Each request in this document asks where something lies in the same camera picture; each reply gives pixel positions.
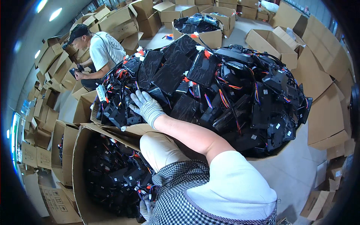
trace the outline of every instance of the glove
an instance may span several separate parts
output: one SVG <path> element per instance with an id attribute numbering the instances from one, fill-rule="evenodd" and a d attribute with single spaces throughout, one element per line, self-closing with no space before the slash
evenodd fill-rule
<path id="1" fill-rule="evenodd" d="M 140 213 L 146 221 L 149 221 L 151 215 L 153 214 L 155 202 L 150 202 L 149 195 L 144 196 L 143 199 L 144 200 L 140 201 Z"/>
<path id="2" fill-rule="evenodd" d="M 154 121 L 159 116 L 165 114 L 160 104 L 153 99 L 148 93 L 137 90 L 136 94 L 130 95 L 131 99 L 135 102 L 135 105 L 130 105 L 130 108 L 141 115 L 144 120 L 154 128 Z"/>

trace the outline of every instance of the white pants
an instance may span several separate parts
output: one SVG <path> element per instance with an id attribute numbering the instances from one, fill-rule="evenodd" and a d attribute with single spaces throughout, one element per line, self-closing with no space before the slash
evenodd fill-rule
<path id="1" fill-rule="evenodd" d="M 140 150 L 155 172 L 173 162 L 190 160 L 180 151 L 174 140 L 162 133 L 145 133 L 140 139 Z"/>

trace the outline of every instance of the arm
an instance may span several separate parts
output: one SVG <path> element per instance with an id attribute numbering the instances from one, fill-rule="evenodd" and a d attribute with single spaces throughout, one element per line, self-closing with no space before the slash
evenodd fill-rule
<path id="1" fill-rule="evenodd" d="M 91 59 L 91 57 L 88 59 L 88 60 L 86 60 L 85 62 L 83 62 L 83 63 L 80 63 L 80 65 L 82 65 L 82 67 L 88 67 L 89 65 L 91 65 L 93 63 L 93 60 Z"/>
<path id="2" fill-rule="evenodd" d="M 158 131 L 178 139 L 195 152 L 205 155 L 209 165 L 218 154 L 235 151 L 224 138 L 211 130 L 171 118 L 166 114 L 159 116 L 154 121 L 154 127 Z"/>
<path id="3" fill-rule="evenodd" d="M 235 151 L 216 133 L 166 115 L 159 103 L 148 93 L 137 90 L 136 94 L 131 94 L 131 98 L 138 107 L 130 105 L 130 108 L 140 114 L 154 129 L 178 139 L 195 152 L 205 155 L 209 165 L 218 154 Z"/>
<path id="4" fill-rule="evenodd" d="M 85 74 L 85 73 L 75 71 L 75 77 L 76 77 L 76 80 L 78 80 L 78 81 L 82 80 L 82 79 L 101 79 L 109 71 L 110 71 L 110 67 L 109 67 L 109 63 L 107 63 L 99 71 L 97 71 L 95 73 Z"/>

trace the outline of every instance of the white label sticker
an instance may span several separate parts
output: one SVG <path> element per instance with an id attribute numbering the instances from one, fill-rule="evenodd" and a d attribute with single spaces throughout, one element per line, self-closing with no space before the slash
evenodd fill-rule
<path id="1" fill-rule="evenodd" d="M 105 87 L 104 85 L 99 85 L 96 88 L 96 92 L 98 93 L 98 97 L 99 97 L 99 101 L 104 101 L 105 100 Z"/>

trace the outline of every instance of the black cap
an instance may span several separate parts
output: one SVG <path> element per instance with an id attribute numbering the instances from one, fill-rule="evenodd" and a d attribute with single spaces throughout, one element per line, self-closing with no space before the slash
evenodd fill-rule
<path id="1" fill-rule="evenodd" d="M 83 35 L 87 35 L 88 32 L 89 32 L 89 28 L 85 24 L 76 25 L 76 27 L 71 31 L 68 44 L 71 44 L 75 38 L 81 37 Z"/>

